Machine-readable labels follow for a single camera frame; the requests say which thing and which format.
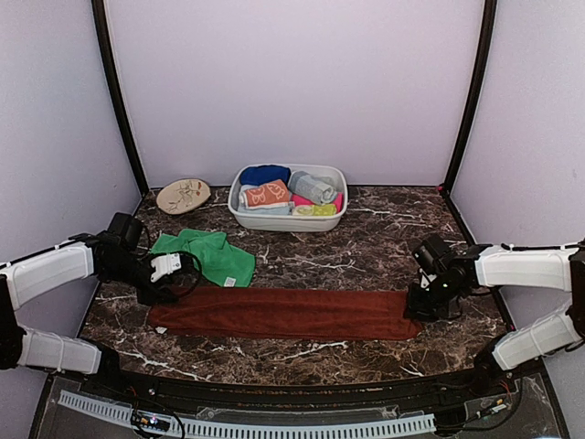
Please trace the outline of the orange bunny pattern towel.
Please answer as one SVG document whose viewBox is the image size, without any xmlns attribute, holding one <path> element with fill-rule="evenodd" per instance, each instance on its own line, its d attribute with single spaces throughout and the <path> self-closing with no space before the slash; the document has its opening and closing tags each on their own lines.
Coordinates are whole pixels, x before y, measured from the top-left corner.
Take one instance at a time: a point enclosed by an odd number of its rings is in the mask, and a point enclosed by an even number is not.
<svg viewBox="0 0 585 439">
<path fill-rule="evenodd" d="M 290 202 L 290 192 L 281 180 L 273 180 L 256 188 L 244 190 L 239 202 L 245 209 L 272 209 L 285 207 Z"/>
</svg>

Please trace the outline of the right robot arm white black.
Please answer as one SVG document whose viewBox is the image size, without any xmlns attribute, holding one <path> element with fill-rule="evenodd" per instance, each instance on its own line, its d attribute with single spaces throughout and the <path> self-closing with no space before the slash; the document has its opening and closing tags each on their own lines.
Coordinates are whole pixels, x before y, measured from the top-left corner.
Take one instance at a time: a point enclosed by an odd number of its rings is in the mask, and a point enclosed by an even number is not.
<svg viewBox="0 0 585 439">
<path fill-rule="evenodd" d="M 455 304 L 483 288 L 506 293 L 557 293 L 546 314 L 490 341 L 466 378 L 476 397 L 488 395 L 502 374 L 584 343 L 584 243 L 546 246 L 475 244 L 456 251 L 432 234 L 413 250 L 419 278 L 407 292 L 405 316 L 446 320 Z"/>
</svg>

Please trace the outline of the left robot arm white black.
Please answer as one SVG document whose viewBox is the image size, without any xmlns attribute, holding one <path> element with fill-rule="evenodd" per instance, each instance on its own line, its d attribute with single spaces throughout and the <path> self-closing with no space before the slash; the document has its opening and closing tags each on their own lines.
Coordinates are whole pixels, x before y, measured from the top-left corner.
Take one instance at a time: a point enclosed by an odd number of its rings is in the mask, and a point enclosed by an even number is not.
<svg viewBox="0 0 585 439">
<path fill-rule="evenodd" d="M 128 377 L 116 369 L 114 350 L 54 327 L 35 328 L 21 321 L 22 309 L 45 305 L 49 294 L 62 295 L 75 286 L 97 281 L 131 286 L 143 305 L 173 303 L 177 297 L 165 280 L 184 266 L 178 252 L 140 255 L 141 221 L 117 213 L 109 227 L 81 233 L 52 247 L 1 265 L 1 368 L 25 367 L 92 376 L 110 399 L 129 390 Z"/>
</svg>

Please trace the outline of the brown towel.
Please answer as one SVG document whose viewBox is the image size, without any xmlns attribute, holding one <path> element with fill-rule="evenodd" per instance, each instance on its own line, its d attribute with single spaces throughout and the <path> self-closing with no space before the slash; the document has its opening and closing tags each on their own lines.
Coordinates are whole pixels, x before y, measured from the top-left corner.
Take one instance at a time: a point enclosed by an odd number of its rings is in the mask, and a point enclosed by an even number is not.
<svg viewBox="0 0 585 439">
<path fill-rule="evenodd" d="M 147 322 L 196 337 L 323 341 L 415 338 L 403 291 L 198 287 L 174 304 L 151 307 Z"/>
</svg>

